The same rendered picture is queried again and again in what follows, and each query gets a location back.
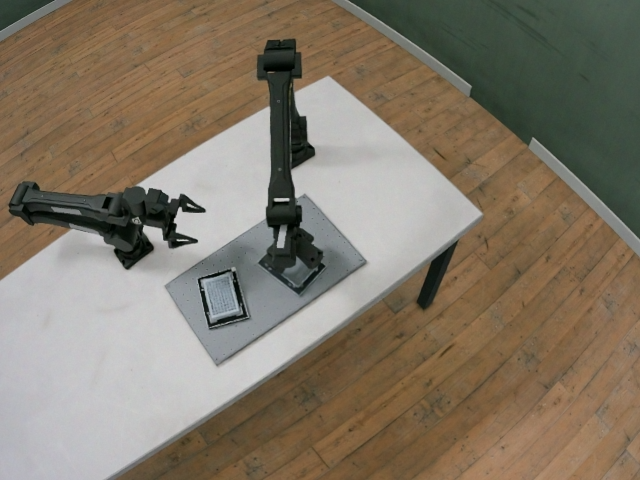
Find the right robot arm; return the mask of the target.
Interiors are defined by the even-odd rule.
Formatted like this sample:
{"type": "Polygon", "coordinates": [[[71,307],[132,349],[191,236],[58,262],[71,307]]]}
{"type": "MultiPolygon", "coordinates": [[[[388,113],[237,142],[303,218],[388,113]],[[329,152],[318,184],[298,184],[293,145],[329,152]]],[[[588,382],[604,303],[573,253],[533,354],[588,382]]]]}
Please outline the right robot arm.
{"type": "Polygon", "coordinates": [[[12,215],[32,226],[45,223],[103,237],[107,245],[116,247],[115,255],[128,269],[153,250],[143,228],[162,228],[168,200],[169,195],[161,189],[149,188],[146,195],[141,186],[107,195],[79,195],[40,191],[36,182],[23,181],[8,206],[12,215]]]}

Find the white multi-well plate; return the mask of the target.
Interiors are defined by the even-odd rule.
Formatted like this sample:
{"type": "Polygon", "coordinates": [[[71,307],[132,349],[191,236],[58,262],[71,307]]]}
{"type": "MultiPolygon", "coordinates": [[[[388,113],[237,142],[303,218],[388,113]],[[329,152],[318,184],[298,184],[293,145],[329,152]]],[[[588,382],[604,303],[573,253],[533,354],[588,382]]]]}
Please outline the white multi-well plate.
{"type": "Polygon", "coordinates": [[[241,313],[230,273],[203,280],[203,286],[212,321],[241,313]]]}

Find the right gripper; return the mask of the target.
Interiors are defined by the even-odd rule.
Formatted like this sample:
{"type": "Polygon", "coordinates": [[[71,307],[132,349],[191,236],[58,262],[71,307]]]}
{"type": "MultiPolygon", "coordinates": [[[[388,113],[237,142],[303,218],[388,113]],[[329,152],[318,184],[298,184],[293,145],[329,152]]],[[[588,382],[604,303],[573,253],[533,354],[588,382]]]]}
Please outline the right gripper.
{"type": "Polygon", "coordinates": [[[168,240],[168,247],[170,249],[176,249],[185,245],[198,243],[198,239],[175,232],[177,229],[177,223],[174,223],[174,220],[177,216],[179,206],[180,208],[182,208],[183,213],[206,213],[205,208],[196,204],[193,200],[191,200],[185,194],[180,193],[178,199],[171,198],[169,207],[165,216],[165,220],[162,226],[163,240],[164,241],[168,240]],[[198,209],[190,207],[188,206],[188,204],[198,209]],[[177,241],[177,240],[189,240],[189,241],[177,241]]]}

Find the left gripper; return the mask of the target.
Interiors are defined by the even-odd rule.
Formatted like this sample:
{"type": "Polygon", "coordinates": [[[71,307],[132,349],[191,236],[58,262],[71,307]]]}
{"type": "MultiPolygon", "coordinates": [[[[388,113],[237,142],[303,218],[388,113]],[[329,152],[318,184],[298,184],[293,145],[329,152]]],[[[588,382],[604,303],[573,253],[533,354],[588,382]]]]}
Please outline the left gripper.
{"type": "MultiPolygon", "coordinates": [[[[314,236],[312,236],[310,233],[308,233],[307,231],[305,231],[303,228],[297,227],[298,229],[300,229],[302,232],[305,233],[305,239],[307,241],[309,241],[310,243],[312,243],[314,241],[314,236]]],[[[266,250],[267,253],[262,259],[263,262],[265,262],[268,266],[270,266],[272,269],[274,269],[277,273],[279,273],[280,275],[286,270],[285,268],[278,268],[275,267],[272,264],[272,256],[273,256],[273,244],[266,250]]]]}

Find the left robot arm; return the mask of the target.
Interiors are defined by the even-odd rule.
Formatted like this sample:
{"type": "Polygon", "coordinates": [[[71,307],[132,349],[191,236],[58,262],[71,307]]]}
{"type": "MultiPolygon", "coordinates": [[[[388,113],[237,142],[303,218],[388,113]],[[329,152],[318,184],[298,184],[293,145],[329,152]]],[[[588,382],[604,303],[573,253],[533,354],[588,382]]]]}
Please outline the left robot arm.
{"type": "Polygon", "coordinates": [[[264,54],[257,55],[257,79],[267,80],[270,94],[271,172],[268,217],[267,206],[265,214],[267,226],[273,228],[276,240],[276,251],[273,241],[273,265],[291,268],[296,265],[297,256],[313,270],[321,263],[323,251],[307,241],[305,233],[297,228],[303,211],[302,205],[297,205],[291,172],[292,166],[315,153],[308,142],[307,116],[299,115],[295,102],[292,80],[302,79],[302,56],[296,52],[296,38],[267,40],[264,54]],[[275,201],[282,198],[289,201],[275,201]]]}

